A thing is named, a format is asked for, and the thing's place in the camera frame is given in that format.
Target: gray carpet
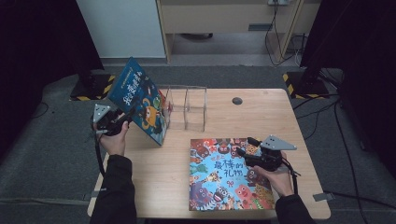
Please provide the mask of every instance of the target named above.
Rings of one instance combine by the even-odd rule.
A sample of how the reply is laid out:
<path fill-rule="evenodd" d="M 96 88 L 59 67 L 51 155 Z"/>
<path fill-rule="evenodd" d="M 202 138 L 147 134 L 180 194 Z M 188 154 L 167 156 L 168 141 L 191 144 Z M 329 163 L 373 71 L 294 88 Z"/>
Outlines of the gray carpet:
<path fill-rule="evenodd" d="M 195 85 L 208 88 L 281 88 L 282 75 L 298 67 L 145 66 L 157 84 Z M 122 67 L 107 67 L 119 74 Z M 0 166 L 0 199 L 63 199 L 80 203 L 91 193 L 99 174 L 90 116 L 96 101 L 71 102 L 69 94 L 78 80 L 66 77 L 49 84 L 43 102 Z M 330 92 L 335 90 L 328 86 Z M 295 110 L 296 117 L 317 111 L 337 97 L 313 100 Z M 290 99 L 296 106 L 303 100 Z M 396 180 L 375 153 L 360 149 L 359 139 L 343 109 L 337 107 L 350 151 L 361 197 L 396 206 Z M 298 119 L 303 136 L 315 130 L 316 115 Z M 338 131 L 333 107 L 319 114 L 315 134 L 306 140 L 308 150 L 326 190 L 355 194 L 351 168 Z M 318 223 L 363 223 L 357 201 L 335 196 L 329 202 L 332 216 Z M 369 223 L 391 223 L 395 210 L 375 203 L 362 203 Z M 0 203 L 0 223 L 87 223 L 87 205 Z"/>

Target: wall socket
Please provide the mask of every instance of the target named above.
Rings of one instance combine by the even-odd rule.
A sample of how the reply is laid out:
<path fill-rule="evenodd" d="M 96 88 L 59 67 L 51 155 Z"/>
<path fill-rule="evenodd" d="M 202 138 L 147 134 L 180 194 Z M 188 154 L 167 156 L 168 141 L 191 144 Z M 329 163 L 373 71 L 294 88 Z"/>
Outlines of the wall socket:
<path fill-rule="evenodd" d="M 274 6 L 275 3 L 278 6 L 287 6 L 290 3 L 290 0 L 268 0 L 268 6 Z"/>

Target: person's hand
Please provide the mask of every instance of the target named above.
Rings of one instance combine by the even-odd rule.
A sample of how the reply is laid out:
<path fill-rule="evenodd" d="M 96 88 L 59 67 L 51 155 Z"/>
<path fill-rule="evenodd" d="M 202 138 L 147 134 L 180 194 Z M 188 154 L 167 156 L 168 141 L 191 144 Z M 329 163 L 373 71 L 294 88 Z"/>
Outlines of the person's hand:
<path fill-rule="evenodd" d="M 108 155 L 120 155 L 123 156 L 125 153 L 125 134 L 128 132 L 128 121 L 122 123 L 121 132 L 113 136 L 107 136 L 105 134 L 98 134 L 102 147 L 107 151 Z"/>
<path fill-rule="evenodd" d="M 286 153 L 283 151 L 282 157 L 286 159 Z M 260 175 L 265 176 L 270 182 L 274 190 L 279 194 L 279 197 L 286 197 L 294 194 L 290 181 L 290 170 L 282 164 L 281 169 L 270 172 L 262 169 L 260 166 L 254 166 L 254 171 Z"/>

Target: book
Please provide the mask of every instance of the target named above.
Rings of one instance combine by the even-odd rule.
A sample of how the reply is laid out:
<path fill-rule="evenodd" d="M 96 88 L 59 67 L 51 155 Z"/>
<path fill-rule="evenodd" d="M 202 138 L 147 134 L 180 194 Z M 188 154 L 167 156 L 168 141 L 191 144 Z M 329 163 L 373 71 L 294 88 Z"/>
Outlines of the book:
<path fill-rule="evenodd" d="M 138 62 L 131 57 L 108 99 L 160 146 L 165 138 L 168 102 Z"/>
<path fill-rule="evenodd" d="M 191 139 L 190 211 L 275 208 L 270 182 L 245 165 L 238 147 L 261 153 L 247 138 Z"/>

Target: children's picture book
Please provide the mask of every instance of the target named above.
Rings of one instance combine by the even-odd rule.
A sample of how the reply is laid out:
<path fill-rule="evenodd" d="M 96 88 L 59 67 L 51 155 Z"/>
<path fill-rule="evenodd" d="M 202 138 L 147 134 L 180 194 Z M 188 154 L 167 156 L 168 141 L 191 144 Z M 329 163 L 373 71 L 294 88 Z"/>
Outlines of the children's picture book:
<path fill-rule="evenodd" d="M 270 182 L 245 165 L 238 147 L 261 154 L 247 138 L 191 139 L 190 211 L 275 208 Z"/>
<path fill-rule="evenodd" d="M 164 95 L 131 57 L 108 99 L 125 114 L 132 112 L 133 122 L 162 145 L 169 113 Z"/>

